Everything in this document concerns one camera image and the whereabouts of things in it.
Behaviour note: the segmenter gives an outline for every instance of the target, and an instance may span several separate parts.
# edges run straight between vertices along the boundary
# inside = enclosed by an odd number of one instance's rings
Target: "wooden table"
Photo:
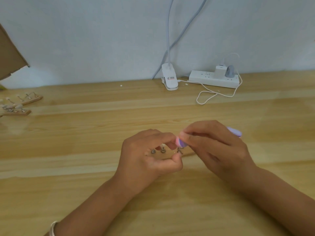
[[[27,106],[29,116],[0,119],[0,235],[43,235],[114,174],[125,138],[149,128],[178,134],[206,119],[241,130],[259,166],[315,198],[315,71],[242,77],[233,98],[203,106],[201,85],[167,91],[160,79],[34,89],[44,99]],[[184,154],[184,169],[133,199],[107,235],[288,235]]]

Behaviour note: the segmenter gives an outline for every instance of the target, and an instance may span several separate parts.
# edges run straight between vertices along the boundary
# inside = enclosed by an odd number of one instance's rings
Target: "power strip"
[[[237,88],[239,86],[238,75],[234,75],[234,78],[227,78],[225,76],[221,78],[215,78],[214,72],[197,71],[193,70],[189,75],[189,82],[195,84],[212,85],[226,88]]]

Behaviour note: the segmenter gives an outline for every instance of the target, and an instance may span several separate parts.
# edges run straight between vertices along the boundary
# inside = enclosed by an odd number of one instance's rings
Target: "hand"
[[[114,175],[117,184],[123,184],[136,195],[149,186],[159,176],[180,171],[183,168],[181,154],[176,153],[170,159],[155,159],[153,149],[160,150],[165,143],[170,149],[176,149],[176,136],[170,132],[146,130],[127,138],[123,142],[117,171]]]
[[[179,134],[209,170],[243,193],[254,190],[260,168],[246,144],[216,120],[199,121]]]

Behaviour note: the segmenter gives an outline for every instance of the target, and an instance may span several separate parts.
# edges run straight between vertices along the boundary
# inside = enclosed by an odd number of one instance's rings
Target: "socket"
[[[193,70],[189,75],[189,82],[197,81],[204,85],[212,85],[226,88],[237,88],[239,86],[238,75],[235,75],[234,78],[227,78],[223,76],[220,79],[216,79],[214,72],[198,71]]]

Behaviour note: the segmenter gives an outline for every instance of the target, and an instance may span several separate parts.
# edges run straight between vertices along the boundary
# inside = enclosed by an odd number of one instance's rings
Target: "bangle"
[[[49,236],[55,236],[53,229],[55,228],[55,225],[58,223],[58,221],[55,221],[51,224],[50,230],[49,230]]]

